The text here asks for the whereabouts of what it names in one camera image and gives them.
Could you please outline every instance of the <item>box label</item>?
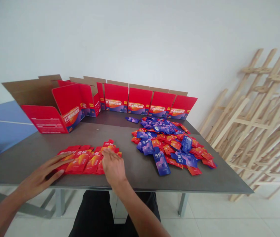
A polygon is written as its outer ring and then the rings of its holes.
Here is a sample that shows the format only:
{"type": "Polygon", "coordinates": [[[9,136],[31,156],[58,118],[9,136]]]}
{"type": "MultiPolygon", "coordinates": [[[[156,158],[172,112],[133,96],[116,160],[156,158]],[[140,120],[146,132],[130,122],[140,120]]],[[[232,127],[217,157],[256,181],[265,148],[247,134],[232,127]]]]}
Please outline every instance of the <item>box label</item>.
{"type": "Polygon", "coordinates": [[[151,105],[150,110],[149,110],[149,116],[154,116],[154,117],[166,118],[168,113],[169,112],[165,109],[165,107],[162,107],[162,106],[151,105]]]}
{"type": "Polygon", "coordinates": [[[184,110],[184,109],[171,108],[168,118],[185,120],[187,115],[188,115],[188,112],[186,113],[186,110],[184,110]]]}
{"type": "Polygon", "coordinates": [[[149,109],[146,109],[143,104],[140,103],[128,103],[128,113],[130,114],[142,114],[148,115],[149,109]]]}
{"type": "Polygon", "coordinates": [[[83,113],[78,106],[63,115],[67,130],[71,132],[80,123],[82,117],[83,113]]]}
{"type": "Polygon", "coordinates": [[[116,111],[116,112],[127,112],[127,106],[123,105],[120,100],[106,99],[106,110],[116,111]]]}

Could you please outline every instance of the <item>white wall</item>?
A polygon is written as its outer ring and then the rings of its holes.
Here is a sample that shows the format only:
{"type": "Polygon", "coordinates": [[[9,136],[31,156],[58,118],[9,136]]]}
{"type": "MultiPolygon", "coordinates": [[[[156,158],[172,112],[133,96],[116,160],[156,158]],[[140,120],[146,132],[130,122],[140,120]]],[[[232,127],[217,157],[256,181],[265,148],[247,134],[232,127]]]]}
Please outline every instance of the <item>white wall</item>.
{"type": "Polygon", "coordinates": [[[280,54],[280,0],[0,0],[0,103],[1,82],[86,75],[188,91],[199,127],[261,47],[280,54]]]}

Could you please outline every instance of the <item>table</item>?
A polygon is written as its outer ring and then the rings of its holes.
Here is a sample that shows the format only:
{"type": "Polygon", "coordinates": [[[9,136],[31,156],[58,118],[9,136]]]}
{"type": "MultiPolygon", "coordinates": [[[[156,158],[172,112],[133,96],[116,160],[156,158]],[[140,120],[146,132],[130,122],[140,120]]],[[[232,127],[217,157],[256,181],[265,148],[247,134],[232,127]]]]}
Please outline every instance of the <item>table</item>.
{"type": "MultiPolygon", "coordinates": [[[[46,160],[55,156],[60,150],[70,145],[101,146],[104,141],[113,139],[120,148],[126,167],[126,176],[135,191],[182,192],[179,215],[184,215],[188,195],[186,193],[228,193],[250,194],[252,189],[234,172],[234,170],[218,155],[188,121],[169,119],[182,122],[191,131],[197,141],[204,145],[214,156],[217,169],[199,164],[203,172],[199,176],[191,176],[187,170],[170,165],[171,174],[160,177],[154,159],[144,156],[131,142],[131,132],[142,127],[140,124],[128,122],[125,117],[141,118],[142,115],[130,115],[119,112],[101,111],[97,118],[85,117],[70,134],[30,135],[23,141],[0,154],[0,185],[17,186],[33,170],[46,160]]],[[[64,212],[64,189],[110,190],[104,175],[65,175],[58,179],[52,187],[57,196],[56,213],[64,212]]],[[[24,213],[50,218],[52,213],[37,210],[35,206],[25,207],[24,213]]]]}

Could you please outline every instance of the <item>table leg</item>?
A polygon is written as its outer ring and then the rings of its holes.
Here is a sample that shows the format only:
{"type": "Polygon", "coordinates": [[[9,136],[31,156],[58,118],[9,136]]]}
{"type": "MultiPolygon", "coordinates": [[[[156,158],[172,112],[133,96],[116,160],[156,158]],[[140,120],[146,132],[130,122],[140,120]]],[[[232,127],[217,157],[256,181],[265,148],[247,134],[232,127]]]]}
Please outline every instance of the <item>table leg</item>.
{"type": "Polygon", "coordinates": [[[185,210],[186,210],[186,205],[187,205],[187,202],[188,202],[188,197],[189,197],[189,194],[182,193],[180,207],[179,207],[179,211],[178,211],[180,217],[184,217],[184,215],[185,215],[185,210]]]}
{"type": "Polygon", "coordinates": [[[56,210],[55,210],[56,216],[57,217],[63,216],[64,210],[65,210],[65,190],[64,189],[55,190],[55,203],[56,203],[56,210]]]}
{"type": "MultiPolygon", "coordinates": [[[[0,193],[0,203],[6,197],[7,197],[6,195],[0,193]]],[[[45,210],[43,208],[37,207],[37,206],[29,204],[29,203],[23,204],[20,207],[20,209],[18,210],[18,212],[28,214],[28,215],[32,215],[32,216],[42,217],[42,218],[46,218],[46,219],[51,219],[51,217],[54,213],[54,211],[48,211],[48,210],[45,210]]]]}

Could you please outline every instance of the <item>person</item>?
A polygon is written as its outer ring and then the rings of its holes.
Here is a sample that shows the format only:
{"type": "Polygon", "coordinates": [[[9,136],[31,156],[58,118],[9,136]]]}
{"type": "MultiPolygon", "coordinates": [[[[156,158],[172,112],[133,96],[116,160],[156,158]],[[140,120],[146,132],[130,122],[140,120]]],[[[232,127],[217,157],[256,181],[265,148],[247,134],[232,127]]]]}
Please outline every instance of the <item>person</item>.
{"type": "MultiPolygon", "coordinates": [[[[52,176],[50,174],[57,167],[73,161],[62,161],[69,154],[64,153],[48,160],[0,203],[0,237],[5,235],[22,204],[61,177],[64,170],[52,176]]],[[[124,160],[110,149],[104,150],[102,154],[106,179],[128,212],[126,223],[120,228],[115,227],[108,191],[86,191],[69,236],[169,237],[160,222],[155,193],[134,192],[126,178],[124,160]]]]}

